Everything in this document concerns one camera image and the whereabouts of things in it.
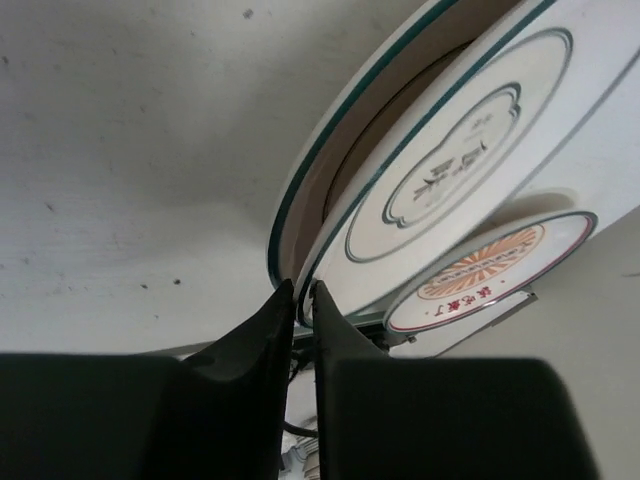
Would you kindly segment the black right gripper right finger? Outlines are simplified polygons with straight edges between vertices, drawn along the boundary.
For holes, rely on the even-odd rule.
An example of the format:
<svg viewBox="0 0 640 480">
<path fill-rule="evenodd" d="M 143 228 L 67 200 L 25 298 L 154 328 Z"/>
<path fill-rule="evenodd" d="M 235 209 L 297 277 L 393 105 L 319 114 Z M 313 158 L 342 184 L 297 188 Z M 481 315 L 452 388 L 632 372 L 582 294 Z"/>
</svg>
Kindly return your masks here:
<svg viewBox="0 0 640 480">
<path fill-rule="evenodd" d="M 325 479 L 595 479 L 569 393 L 532 358 L 406 359 L 312 290 Z"/>
</svg>

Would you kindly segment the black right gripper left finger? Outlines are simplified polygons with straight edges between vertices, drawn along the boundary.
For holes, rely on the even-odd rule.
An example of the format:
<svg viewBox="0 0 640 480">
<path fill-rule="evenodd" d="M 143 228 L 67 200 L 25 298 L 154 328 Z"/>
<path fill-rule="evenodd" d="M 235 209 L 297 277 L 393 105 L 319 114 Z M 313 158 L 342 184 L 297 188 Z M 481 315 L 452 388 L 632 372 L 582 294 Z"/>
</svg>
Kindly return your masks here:
<svg viewBox="0 0 640 480">
<path fill-rule="evenodd" d="M 274 479 L 293 335 L 293 286 L 179 360 L 1 358 L 5 479 Z"/>
</svg>

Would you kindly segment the orange sunburst plate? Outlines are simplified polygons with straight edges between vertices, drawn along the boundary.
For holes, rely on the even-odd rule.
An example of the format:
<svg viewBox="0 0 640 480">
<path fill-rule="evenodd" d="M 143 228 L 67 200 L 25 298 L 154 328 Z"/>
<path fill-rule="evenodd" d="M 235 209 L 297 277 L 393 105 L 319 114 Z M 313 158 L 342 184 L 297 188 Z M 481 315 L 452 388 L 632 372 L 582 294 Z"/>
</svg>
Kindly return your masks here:
<svg viewBox="0 0 640 480">
<path fill-rule="evenodd" d="M 597 226 L 593 212 L 563 210 L 478 235 L 416 275 L 388 307 L 383 324 L 391 332 L 413 334 L 474 315 L 555 268 Z"/>
</svg>

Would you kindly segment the white plate flower outline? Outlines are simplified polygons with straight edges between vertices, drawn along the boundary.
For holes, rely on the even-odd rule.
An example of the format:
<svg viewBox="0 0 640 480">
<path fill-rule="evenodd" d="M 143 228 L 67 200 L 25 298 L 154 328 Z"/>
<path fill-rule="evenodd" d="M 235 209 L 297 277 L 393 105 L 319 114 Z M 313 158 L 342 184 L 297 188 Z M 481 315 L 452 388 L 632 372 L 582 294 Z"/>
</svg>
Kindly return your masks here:
<svg viewBox="0 0 640 480">
<path fill-rule="evenodd" d="M 513 1 L 427 1 L 351 78 L 314 127 L 280 196 L 266 262 L 272 285 L 294 280 L 347 183 L 386 131 Z"/>
<path fill-rule="evenodd" d="M 440 259 L 569 143 L 639 60 L 635 1 L 523 1 L 402 114 L 328 217 L 295 287 L 356 314 Z"/>
</svg>

